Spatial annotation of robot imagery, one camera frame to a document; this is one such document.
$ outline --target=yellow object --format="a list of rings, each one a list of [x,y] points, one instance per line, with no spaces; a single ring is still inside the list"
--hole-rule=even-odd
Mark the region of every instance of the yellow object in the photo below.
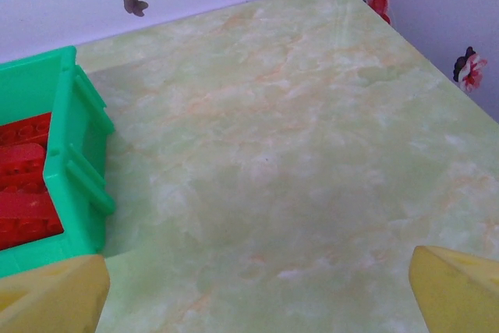
[[[499,332],[499,262],[418,246],[409,280],[430,333]]]
[[[90,333],[108,296],[100,255],[0,278],[0,333]]]

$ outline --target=plastic bin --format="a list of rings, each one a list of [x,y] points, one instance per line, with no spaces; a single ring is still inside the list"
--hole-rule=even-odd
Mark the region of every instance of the plastic bin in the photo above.
[[[115,210],[104,190],[106,141],[114,126],[76,64],[76,49],[0,65],[0,108],[0,125],[51,112],[43,177],[64,230],[0,251],[0,277],[100,251],[105,218]]]

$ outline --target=flower decal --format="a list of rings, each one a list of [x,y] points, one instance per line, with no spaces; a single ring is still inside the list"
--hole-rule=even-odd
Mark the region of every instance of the flower decal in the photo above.
[[[388,0],[367,0],[367,5],[371,7],[374,12],[380,15],[381,18],[388,23],[388,25],[391,25],[391,19],[387,14],[389,7]]]
[[[123,5],[125,11],[138,17],[143,17],[143,11],[149,7],[147,2],[143,0],[123,0]]]
[[[486,65],[487,60],[480,58],[473,47],[468,47],[465,55],[458,57],[454,64],[454,81],[468,93],[478,89],[483,78],[482,68]]]

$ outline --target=pink flower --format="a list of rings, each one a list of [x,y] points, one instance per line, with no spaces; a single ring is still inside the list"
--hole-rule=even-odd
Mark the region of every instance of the pink flower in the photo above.
[[[461,90],[471,92],[478,89],[483,78],[482,68],[486,65],[486,59],[480,58],[478,54],[471,55],[459,72],[458,81]]]
[[[391,19],[387,14],[389,6],[388,0],[367,0],[367,5],[380,15],[388,25],[391,25]]]

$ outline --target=marble surface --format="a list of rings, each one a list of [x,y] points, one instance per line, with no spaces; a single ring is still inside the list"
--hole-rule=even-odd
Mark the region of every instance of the marble surface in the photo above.
[[[116,133],[99,332],[425,332],[416,245],[499,259],[497,124],[361,0],[79,48]]]

